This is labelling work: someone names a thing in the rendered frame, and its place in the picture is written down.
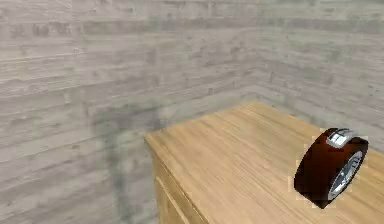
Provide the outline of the light wooden chest of drawers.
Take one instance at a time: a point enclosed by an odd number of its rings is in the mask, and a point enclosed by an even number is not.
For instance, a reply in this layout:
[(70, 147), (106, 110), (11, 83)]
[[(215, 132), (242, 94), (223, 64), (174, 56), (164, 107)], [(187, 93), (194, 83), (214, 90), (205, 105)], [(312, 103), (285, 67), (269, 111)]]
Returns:
[(384, 224), (384, 153), (325, 208), (295, 191), (322, 131), (252, 101), (146, 134), (159, 224)]

